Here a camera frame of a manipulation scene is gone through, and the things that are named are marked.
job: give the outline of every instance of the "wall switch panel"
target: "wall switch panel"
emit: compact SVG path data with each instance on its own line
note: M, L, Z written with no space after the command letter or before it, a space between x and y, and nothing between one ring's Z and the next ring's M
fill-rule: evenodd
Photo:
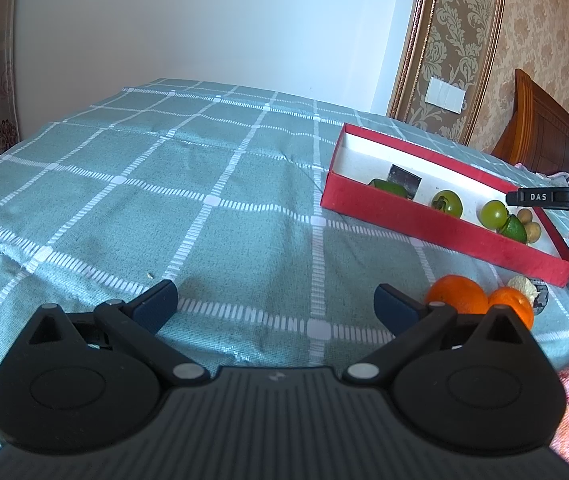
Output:
M424 101L459 114L462 111L465 95L465 90L432 77Z

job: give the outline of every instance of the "wooden headboard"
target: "wooden headboard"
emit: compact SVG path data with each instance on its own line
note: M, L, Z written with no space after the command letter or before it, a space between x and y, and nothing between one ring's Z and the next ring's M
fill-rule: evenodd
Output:
M569 114L523 70L515 71L513 117L492 155L536 173L569 174Z

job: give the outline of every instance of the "bed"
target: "bed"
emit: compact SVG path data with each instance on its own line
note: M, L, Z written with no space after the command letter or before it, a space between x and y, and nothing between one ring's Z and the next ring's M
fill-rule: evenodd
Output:
M160 79L62 120L0 157L0 361L32 312L180 291L158 336L206 365L329 364L392 335L373 313L391 283L421 300L437 278L485 290L513 273L319 206L341 126L358 124L520 186L548 182L389 118L280 92ZM566 237L569 217L550 212ZM533 333L569 364L569 284Z
M515 71L513 117L492 155L536 173L569 174L569 113L524 71Z

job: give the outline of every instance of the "garlic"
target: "garlic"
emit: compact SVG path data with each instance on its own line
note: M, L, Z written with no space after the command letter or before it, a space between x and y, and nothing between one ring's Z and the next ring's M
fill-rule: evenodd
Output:
M535 285L533 285L531 283L531 280L525 276L513 276L506 284L506 286L510 286L511 288L519 290L523 295L526 296L531 305L533 305L535 298L537 298L539 294L539 291Z

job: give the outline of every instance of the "open cardboard box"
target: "open cardboard box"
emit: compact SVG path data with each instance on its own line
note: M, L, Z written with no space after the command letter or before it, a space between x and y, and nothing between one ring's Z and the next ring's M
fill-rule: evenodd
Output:
M392 164L422 178L413 200L368 185L374 178L386 180ZM434 195L444 189L455 191L460 197L460 219L430 207ZM516 189L510 182L451 157L345 124L333 151L321 206L552 285L565 286L569 280L569 248L542 209L532 209L542 235L529 246L479 222L477 214L485 203L506 203L505 194ZM516 213L519 208L508 209Z

